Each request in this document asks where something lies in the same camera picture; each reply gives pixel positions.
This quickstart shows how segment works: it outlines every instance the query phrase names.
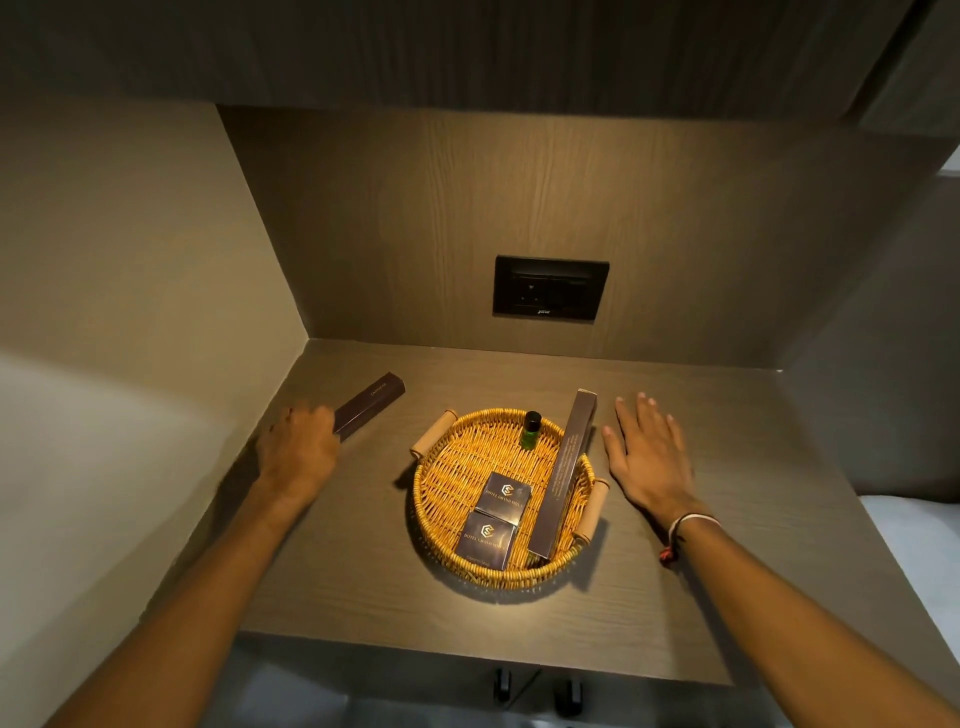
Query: black bottle cap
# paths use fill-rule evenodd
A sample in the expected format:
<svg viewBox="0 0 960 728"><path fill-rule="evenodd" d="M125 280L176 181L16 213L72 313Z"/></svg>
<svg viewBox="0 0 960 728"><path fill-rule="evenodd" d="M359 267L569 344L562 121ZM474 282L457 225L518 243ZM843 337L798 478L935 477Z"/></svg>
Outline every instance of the black bottle cap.
<svg viewBox="0 0 960 728"><path fill-rule="evenodd" d="M523 429L527 432L540 432L540 412L527 412L523 416Z"/></svg>

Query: right hand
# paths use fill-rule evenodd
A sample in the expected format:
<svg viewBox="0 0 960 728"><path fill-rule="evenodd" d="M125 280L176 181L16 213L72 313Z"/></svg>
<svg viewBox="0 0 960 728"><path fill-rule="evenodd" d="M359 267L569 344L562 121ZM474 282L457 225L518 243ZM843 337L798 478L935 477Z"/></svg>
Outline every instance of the right hand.
<svg viewBox="0 0 960 728"><path fill-rule="evenodd" d="M333 473L340 437L333 434L329 407L288 407L279 422L260 432L256 441L260 477L245 504L262 512L280 528L288 528Z"/></svg>
<svg viewBox="0 0 960 728"><path fill-rule="evenodd" d="M685 513L709 513L693 496L693 469L679 423L670 415L663 417L657 402L642 392L636 395L636 411L620 397L615 407L626 450L608 425L602 430L603 443L611 475L627 500L664 529Z"/></svg>

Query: basket handle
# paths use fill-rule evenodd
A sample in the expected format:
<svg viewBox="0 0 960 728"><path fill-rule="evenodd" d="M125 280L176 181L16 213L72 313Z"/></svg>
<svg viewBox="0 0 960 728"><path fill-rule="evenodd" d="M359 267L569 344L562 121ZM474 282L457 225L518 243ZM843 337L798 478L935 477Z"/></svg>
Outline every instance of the basket handle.
<svg viewBox="0 0 960 728"><path fill-rule="evenodd" d="M418 460L422 460L426 453L437 444L437 441L446 434L446 431L449 430L456 421L457 413L452 409L446 410L440 416L440 419L432 424L430 429L424 432L423 436L414 443L414 446L410 448L410 454Z"/></svg>
<svg viewBox="0 0 960 728"><path fill-rule="evenodd" d="M587 505L580 516L580 522L573 529L573 535L576 538L590 543L593 533L597 529L597 523L600 521L600 511L603 510L603 504L607 500L607 493L609 492L610 483L602 477L593 480L593 490L590 491Z"/></svg>

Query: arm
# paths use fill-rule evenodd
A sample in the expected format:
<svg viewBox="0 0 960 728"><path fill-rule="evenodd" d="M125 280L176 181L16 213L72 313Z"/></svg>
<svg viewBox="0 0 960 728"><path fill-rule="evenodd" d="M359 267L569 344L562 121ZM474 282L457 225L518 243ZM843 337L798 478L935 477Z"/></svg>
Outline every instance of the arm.
<svg viewBox="0 0 960 728"><path fill-rule="evenodd" d="M257 442L260 477L220 539L117 647L48 728L196 725L274 552L330 477L333 413L298 406Z"/></svg>
<svg viewBox="0 0 960 728"><path fill-rule="evenodd" d="M636 411L618 399L626 449L610 427L611 474L634 505L668 529L705 513L677 422L640 394ZM903 667L761 564L715 523L678 528L681 558L697 573L733 638L798 728L904 726L960 728L957 713Z"/></svg>

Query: long brown box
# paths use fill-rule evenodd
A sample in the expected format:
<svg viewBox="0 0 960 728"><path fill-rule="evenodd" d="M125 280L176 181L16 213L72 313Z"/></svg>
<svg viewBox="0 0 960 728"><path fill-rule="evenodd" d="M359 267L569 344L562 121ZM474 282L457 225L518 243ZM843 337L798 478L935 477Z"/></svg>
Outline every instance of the long brown box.
<svg viewBox="0 0 960 728"><path fill-rule="evenodd" d="M577 466L577 459L587 446L587 435L593 423L593 412L597 407L597 396L586 389L578 389L573 408L566 420L564 438L560 442L557 462L553 465L550 482L537 513L534 532L530 535L528 549L540 558L549 559L557 541L557 531L566 510L570 492L570 481Z"/></svg>
<svg viewBox="0 0 960 728"><path fill-rule="evenodd" d="M343 442L368 423L387 406L406 392L403 379L387 372L352 400L342 405L333 415L333 432Z"/></svg>

